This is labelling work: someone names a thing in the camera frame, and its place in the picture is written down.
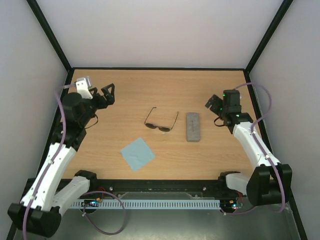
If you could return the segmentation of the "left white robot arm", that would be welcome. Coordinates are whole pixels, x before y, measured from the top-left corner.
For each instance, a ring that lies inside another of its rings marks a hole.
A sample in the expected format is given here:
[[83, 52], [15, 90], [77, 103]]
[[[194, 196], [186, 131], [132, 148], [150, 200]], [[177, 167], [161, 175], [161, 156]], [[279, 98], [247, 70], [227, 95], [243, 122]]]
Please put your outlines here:
[[22, 231], [50, 238], [58, 230], [65, 212], [81, 195], [93, 190], [97, 175], [80, 170], [62, 190], [58, 186], [62, 176], [76, 155], [86, 126], [96, 116], [97, 110], [106, 109], [115, 103], [115, 85], [89, 88], [86, 83], [77, 83], [76, 91], [57, 96], [61, 122], [56, 126], [47, 157], [28, 192], [19, 203], [12, 203], [7, 214], [12, 223]]

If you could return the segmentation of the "dark aviator sunglasses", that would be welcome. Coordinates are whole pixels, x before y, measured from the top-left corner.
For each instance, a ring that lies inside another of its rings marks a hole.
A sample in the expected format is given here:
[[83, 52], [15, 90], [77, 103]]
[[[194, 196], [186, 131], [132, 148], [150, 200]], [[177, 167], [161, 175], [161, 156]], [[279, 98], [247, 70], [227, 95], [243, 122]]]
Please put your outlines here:
[[158, 125], [158, 124], [154, 124], [154, 123], [148, 122], [148, 119], [149, 119], [151, 113], [152, 113], [153, 110], [155, 110], [156, 108], [157, 108], [157, 107], [154, 106], [154, 107], [152, 107], [152, 108], [150, 109], [150, 111], [149, 111], [148, 115], [146, 116], [143, 124], [144, 124], [147, 128], [152, 129], [152, 130], [158, 129], [159, 131], [161, 131], [161, 132], [163, 132], [163, 133], [171, 132], [171, 131], [173, 130], [176, 122], [177, 122], [177, 119], [178, 119], [178, 117], [179, 117], [179, 112], [177, 112], [177, 114], [176, 114], [176, 116], [175, 116], [175, 119], [174, 119], [174, 122], [173, 122], [173, 124], [172, 124], [171, 127], [160, 126], [160, 125]]

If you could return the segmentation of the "grey glasses case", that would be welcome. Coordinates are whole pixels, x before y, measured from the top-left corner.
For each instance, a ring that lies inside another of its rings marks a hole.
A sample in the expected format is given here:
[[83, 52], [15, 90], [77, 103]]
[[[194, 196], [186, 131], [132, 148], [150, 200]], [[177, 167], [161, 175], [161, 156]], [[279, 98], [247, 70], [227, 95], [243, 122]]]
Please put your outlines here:
[[195, 143], [201, 140], [200, 115], [197, 112], [186, 114], [186, 140]]

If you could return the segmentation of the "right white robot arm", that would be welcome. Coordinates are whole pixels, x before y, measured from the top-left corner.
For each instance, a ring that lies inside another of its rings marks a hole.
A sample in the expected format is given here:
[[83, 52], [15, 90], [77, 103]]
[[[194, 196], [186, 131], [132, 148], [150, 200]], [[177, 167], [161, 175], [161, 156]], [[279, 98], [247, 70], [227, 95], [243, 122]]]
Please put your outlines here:
[[253, 167], [251, 176], [237, 171], [222, 172], [218, 191], [224, 196], [238, 191], [247, 196], [253, 206], [279, 204], [283, 207], [288, 202], [293, 171], [271, 153], [251, 116], [242, 112], [240, 92], [224, 90], [222, 98], [214, 94], [205, 107], [223, 121], [223, 126], [239, 141]]

